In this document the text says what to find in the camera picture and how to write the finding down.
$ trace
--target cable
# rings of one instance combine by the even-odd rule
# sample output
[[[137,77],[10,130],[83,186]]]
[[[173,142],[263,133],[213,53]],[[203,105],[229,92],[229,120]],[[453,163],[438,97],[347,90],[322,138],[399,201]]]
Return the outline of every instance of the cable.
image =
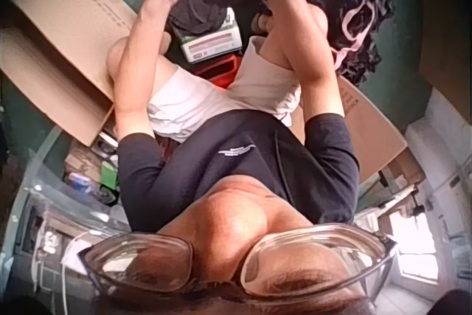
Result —
[[[38,250],[39,246],[41,245],[41,241],[44,238],[44,232],[46,231],[46,219],[43,219],[41,226],[39,227],[38,234],[36,236],[35,248],[32,252],[32,259],[31,259],[31,279],[32,279],[32,292],[36,293],[38,290],[38,264],[39,261],[36,260],[38,258]]]
[[[62,279],[62,304],[63,304],[63,307],[64,307],[64,315],[69,315],[69,310],[67,308],[67,294],[66,294],[66,262],[64,262],[64,261],[65,261],[65,258],[67,256],[67,254],[69,253],[69,250],[71,249],[72,245],[77,240],[81,239],[82,237],[86,236],[87,234],[101,235],[102,233],[98,232],[96,230],[89,230],[87,232],[80,233],[78,236],[76,236],[75,238],[73,238],[71,240],[69,245],[67,245],[66,251],[64,252],[64,256],[63,256],[63,259],[62,259],[61,279]]]

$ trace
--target wrist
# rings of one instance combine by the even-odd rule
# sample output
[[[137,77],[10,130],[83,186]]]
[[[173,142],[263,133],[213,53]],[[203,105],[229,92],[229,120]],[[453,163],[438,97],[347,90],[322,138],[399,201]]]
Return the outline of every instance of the wrist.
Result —
[[[173,5],[171,0],[144,0],[140,12],[143,15],[149,14],[151,16],[155,16],[157,13],[168,14]]]

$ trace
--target white wall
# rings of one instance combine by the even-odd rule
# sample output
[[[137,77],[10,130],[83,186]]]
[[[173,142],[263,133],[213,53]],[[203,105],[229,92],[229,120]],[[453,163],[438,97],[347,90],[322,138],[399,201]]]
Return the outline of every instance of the white wall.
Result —
[[[392,279],[410,291],[436,300],[447,289],[464,288],[464,283],[456,278],[454,245],[448,239],[464,232],[470,236],[471,198],[461,184],[452,187],[450,183],[471,156],[472,127],[434,89],[425,117],[408,127],[405,139],[427,178],[420,185],[418,199],[420,202],[429,199],[434,205],[426,217],[439,252],[440,275],[437,285],[429,285],[401,277],[396,268]]]
[[[436,89],[433,89],[425,118],[442,137],[454,160],[462,165],[472,152],[472,125]]]

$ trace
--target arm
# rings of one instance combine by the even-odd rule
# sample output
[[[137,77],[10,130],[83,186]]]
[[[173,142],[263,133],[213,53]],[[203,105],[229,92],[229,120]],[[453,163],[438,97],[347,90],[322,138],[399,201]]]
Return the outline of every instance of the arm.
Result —
[[[176,1],[145,0],[131,29],[114,92],[119,140],[132,133],[154,137],[147,106],[153,93],[165,22]]]
[[[324,113],[344,116],[333,56],[306,0],[268,0],[282,29],[280,43],[302,86],[305,121]]]

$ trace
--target cardboard box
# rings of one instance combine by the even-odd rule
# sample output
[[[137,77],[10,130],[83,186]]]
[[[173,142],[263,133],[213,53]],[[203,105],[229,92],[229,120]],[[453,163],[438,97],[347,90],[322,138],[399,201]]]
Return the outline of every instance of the cardboard box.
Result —
[[[370,100],[349,81],[340,77],[339,91],[346,114],[347,127],[351,133],[355,154],[361,166],[361,184],[386,167],[407,147],[398,129],[379,111]],[[292,114],[292,132],[305,141],[303,112]]]
[[[1,70],[52,121],[90,146],[113,109],[106,55],[129,35],[135,12],[123,0],[11,2],[21,13],[0,32]]]

